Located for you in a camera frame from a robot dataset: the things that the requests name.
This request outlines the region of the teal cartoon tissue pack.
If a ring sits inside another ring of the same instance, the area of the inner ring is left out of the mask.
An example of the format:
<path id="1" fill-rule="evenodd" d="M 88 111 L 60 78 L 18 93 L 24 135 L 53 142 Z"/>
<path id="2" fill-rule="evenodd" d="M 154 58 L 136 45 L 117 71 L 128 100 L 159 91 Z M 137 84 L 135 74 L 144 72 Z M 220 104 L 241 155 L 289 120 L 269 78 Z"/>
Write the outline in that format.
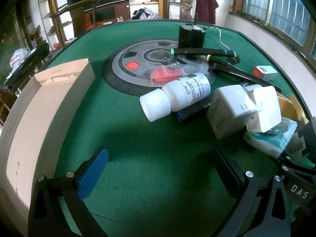
<path id="1" fill-rule="evenodd" d="M 265 133 L 245 132 L 244 140 L 257 150 L 278 159 L 295 135 L 297 122 L 282 117 L 281 122 Z"/>

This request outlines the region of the white square case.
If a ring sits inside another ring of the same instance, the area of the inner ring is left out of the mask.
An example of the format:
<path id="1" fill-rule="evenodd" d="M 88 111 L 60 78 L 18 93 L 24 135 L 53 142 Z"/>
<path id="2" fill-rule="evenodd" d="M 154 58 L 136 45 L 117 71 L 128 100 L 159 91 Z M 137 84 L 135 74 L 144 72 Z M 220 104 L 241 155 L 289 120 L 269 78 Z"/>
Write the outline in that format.
<path id="1" fill-rule="evenodd" d="M 266 133 L 281 122 L 280 105 L 273 86 L 262 87 L 255 84 L 244 87 L 244 90 L 257 106 L 257 112 L 246 124 L 249 132 Z"/>

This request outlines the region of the white carton box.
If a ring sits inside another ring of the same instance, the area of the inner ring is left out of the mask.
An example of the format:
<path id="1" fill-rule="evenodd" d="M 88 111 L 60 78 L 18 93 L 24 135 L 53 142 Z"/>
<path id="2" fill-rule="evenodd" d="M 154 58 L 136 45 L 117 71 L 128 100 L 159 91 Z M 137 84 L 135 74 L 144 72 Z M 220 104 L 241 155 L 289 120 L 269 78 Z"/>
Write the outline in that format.
<path id="1" fill-rule="evenodd" d="M 217 88 L 207 112 L 207 119 L 217 139 L 242 130 L 257 112 L 257 106 L 241 85 Z"/>

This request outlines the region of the purple-tipped black marker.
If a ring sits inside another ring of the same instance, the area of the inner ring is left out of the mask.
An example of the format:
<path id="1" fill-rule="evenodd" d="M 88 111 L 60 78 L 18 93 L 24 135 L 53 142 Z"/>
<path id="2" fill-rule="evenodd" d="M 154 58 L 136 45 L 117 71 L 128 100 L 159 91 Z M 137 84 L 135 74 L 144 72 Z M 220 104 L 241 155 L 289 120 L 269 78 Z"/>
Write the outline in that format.
<path id="1" fill-rule="evenodd" d="M 258 85 L 261 85 L 263 87 L 273 86 L 277 92 L 283 93 L 283 90 L 280 87 L 275 86 L 274 84 L 271 84 L 270 82 L 268 82 L 266 80 L 263 80 L 257 76 L 253 76 L 250 73 L 246 73 L 246 72 L 244 72 L 238 68 L 235 68 L 233 66 L 214 63 L 214 64 L 209 64 L 209 68 L 214 72 L 223 73 L 223 74 L 226 74 L 229 76 L 233 76 L 235 78 L 247 81 L 247 82 L 252 83 L 252 84 L 258 84 Z"/>

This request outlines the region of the white pill bottle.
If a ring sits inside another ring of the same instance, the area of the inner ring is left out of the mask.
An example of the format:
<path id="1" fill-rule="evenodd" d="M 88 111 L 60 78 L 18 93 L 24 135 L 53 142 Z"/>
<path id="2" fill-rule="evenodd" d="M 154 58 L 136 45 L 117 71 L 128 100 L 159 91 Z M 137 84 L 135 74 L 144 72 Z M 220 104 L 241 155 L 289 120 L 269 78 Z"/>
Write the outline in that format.
<path id="1" fill-rule="evenodd" d="M 140 97 L 143 112 L 150 122 L 154 122 L 171 112 L 178 112 L 211 93 L 211 84 L 202 73 L 183 76 L 164 84 Z"/>

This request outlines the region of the yellow-tipped black marker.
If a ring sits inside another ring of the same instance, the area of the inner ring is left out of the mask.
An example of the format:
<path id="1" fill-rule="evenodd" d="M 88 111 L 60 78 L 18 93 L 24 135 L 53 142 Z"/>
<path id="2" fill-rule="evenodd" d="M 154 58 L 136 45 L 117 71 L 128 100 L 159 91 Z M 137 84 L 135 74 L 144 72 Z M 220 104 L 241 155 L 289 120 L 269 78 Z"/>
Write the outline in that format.
<path id="1" fill-rule="evenodd" d="M 241 57 L 236 56 L 236 57 L 214 57 L 211 55 L 206 56 L 206 60 L 209 63 L 217 63 L 217 64 L 223 64 L 223 65 L 230 65 L 230 66 L 235 66 L 241 62 Z"/>

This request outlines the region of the yellow packet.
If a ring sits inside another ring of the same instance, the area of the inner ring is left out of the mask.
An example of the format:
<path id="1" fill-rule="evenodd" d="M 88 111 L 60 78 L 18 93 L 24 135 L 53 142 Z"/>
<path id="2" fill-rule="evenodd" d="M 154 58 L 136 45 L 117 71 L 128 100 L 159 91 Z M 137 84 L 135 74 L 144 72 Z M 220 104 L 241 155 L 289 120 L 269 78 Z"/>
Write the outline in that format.
<path id="1" fill-rule="evenodd" d="M 306 118 L 305 112 L 302 106 L 295 98 L 294 95 L 284 96 L 283 94 L 276 92 L 278 103 L 281 110 L 281 116 L 302 123 L 306 125 L 309 120 Z"/>

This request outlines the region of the brown cardboard box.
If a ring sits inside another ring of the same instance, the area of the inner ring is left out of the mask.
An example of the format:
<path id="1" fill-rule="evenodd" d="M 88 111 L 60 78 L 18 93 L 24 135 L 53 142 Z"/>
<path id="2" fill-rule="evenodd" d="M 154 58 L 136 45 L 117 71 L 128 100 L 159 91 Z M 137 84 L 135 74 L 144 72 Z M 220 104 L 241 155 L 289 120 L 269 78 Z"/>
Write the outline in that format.
<path id="1" fill-rule="evenodd" d="M 1 214 L 23 236 L 36 178 L 55 175 L 71 122 L 94 80 L 87 58 L 41 71 L 8 114 L 1 133 Z"/>

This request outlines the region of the grey red-ended box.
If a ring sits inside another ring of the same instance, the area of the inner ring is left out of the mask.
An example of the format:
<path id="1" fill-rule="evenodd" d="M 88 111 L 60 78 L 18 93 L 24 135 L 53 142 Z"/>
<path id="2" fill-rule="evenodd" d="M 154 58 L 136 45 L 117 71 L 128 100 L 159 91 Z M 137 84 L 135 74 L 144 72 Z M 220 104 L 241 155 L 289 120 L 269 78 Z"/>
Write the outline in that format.
<path id="1" fill-rule="evenodd" d="M 272 66 L 255 66 L 252 75 L 258 78 L 261 78 L 266 81 L 271 81 L 275 79 L 278 75 L 278 71 L 274 69 Z"/>

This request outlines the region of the dark side table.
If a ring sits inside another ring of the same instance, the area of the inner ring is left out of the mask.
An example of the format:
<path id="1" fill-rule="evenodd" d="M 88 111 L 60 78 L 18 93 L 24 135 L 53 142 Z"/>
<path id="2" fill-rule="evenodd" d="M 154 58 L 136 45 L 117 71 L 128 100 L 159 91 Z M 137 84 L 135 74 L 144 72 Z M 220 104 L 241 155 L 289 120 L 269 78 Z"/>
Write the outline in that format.
<path id="1" fill-rule="evenodd" d="M 15 93 L 25 79 L 35 69 L 38 69 L 38 64 L 44 64 L 44 59 L 49 55 L 50 49 L 47 42 L 42 42 L 40 45 L 33 49 L 28 56 L 21 62 L 21 64 L 8 75 L 1 89 Z"/>

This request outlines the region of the round grey table centre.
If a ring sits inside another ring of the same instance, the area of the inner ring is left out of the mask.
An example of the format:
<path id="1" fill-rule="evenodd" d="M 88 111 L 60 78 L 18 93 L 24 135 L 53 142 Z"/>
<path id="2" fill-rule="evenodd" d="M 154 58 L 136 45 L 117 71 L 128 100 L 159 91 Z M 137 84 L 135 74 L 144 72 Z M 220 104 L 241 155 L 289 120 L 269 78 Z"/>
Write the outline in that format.
<path id="1" fill-rule="evenodd" d="M 174 56 L 170 49 L 177 46 L 174 39 L 150 39 L 121 47 L 105 60 L 103 78 L 114 89 L 133 96 L 158 88 L 150 83 L 150 67 L 154 66 L 179 66 L 185 76 L 202 73 L 210 84 L 215 82 L 216 74 L 209 71 L 205 56 Z"/>

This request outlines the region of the red item plastic bag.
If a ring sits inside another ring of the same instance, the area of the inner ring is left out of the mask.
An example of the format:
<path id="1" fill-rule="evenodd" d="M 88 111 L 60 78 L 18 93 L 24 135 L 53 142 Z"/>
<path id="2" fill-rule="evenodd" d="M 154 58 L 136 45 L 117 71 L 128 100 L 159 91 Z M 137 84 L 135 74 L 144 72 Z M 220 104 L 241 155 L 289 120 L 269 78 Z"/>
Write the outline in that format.
<path id="1" fill-rule="evenodd" d="M 164 84 L 185 76 L 179 66 L 154 66 L 150 67 L 150 83 L 152 87 L 162 87 Z"/>

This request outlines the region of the black stepper motor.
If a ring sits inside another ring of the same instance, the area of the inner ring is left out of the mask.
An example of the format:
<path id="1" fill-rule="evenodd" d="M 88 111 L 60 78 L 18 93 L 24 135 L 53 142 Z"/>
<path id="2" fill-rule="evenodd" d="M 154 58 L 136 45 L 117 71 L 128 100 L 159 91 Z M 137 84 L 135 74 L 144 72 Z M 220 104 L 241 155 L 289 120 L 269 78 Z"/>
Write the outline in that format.
<path id="1" fill-rule="evenodd" d="M 202 48 L 208 27 L 198 26 L 199 15 L 195 13 L 192 24 L 178 25 L 178 48 Z"/>

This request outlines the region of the dark wooden chair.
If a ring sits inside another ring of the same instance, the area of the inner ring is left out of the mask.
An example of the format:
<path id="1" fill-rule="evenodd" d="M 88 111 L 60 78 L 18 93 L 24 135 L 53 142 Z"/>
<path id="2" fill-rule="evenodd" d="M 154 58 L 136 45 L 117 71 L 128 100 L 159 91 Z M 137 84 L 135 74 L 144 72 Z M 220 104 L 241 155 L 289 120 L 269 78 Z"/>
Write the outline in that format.
<path id="1" fill-rule="evenodd" d="M 49 13 L 49 17 L 57 24 L 55 26 L 55 31 L 60 43 L 61 48 L 65 47 L 66 41 L 63 39 L 63 27 L 60 23 L 60 16 L 64 14 L 65 12 L 70 12 L 72 23 L 73 23 L 73 29 L 74 29 L 74 37 L 77 37 L 78 35 L 82 34 L 86 29 L 86 18 L 85 18 L 85 12 L 84 8 L 86 6 L 91 7 L 92 12 L 90 14 L 92 15 L 92 22 L 91 24 L 95 28 L 97 26 L 96 23 L 96 16 L 95 16 L 95 9 L 96 4 L 98 0 L 82 0 L 76 3 L 73 3 L 72 5 L 67 5 L 63 9 L 61 9 L 59 12 L 56 13 Z"/>

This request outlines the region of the wooden chair with red cloth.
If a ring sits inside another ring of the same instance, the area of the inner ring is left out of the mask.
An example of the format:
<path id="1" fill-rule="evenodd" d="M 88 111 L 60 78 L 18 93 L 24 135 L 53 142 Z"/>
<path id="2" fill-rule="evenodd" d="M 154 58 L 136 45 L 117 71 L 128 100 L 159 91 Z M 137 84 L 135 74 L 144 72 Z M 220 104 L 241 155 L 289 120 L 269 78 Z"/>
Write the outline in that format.
<path id="1" fill-rule="evenodd" d="M 216 9 L 219 7 L 216 0 L 163 0 L 163 18 L 171 18 L 170 7 L 173 4 L 179 7 L 180 20 L 216 23 Z"/>

